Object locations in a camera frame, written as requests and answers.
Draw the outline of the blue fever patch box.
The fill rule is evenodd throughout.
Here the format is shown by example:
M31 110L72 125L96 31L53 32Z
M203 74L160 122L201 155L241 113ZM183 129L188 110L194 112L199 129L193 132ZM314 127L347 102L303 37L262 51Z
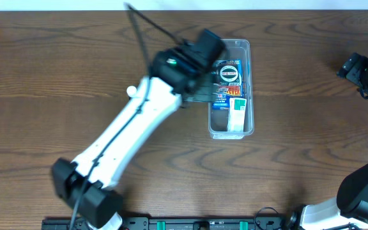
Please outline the blue fever patch box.
M214 63L212 74L217 90L212 103L213 110L228 110L230 98L242 98L243 79L242 61L240 59L218 60Z

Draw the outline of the white green Panadol box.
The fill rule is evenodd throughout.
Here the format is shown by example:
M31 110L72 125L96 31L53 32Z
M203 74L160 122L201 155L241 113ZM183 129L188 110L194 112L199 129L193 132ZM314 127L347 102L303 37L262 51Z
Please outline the white green Panadol box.
M244 98L230 98L229 99L229 116L227 131L228 132L242 132L245 122L245 111L247 100Z

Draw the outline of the dark bottle white cap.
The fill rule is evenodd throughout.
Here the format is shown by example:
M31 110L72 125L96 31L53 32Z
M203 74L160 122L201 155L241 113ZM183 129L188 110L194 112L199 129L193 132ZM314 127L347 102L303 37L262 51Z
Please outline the dark bottle white cap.
M133 98L137 93L137 88L135 86L129 86L126 89L126 93L130 98Z

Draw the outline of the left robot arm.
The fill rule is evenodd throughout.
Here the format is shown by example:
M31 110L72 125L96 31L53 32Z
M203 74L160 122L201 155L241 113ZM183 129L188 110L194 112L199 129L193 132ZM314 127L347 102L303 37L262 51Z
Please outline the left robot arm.
M51 173L55 192L89 229L119 229L122 197L114 191L141 146L186 97L210 102L210 72L222 49L178 46L156 54L138 88L104 132L73 160L59 158Z

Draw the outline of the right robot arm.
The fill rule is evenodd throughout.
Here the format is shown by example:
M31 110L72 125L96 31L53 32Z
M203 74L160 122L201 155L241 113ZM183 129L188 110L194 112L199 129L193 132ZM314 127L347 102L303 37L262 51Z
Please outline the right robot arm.
M368 100L368 58L356 52L337 72L340 78L357 85ZM336 197L294 211L284 229L368 229L368 164L342 181Z

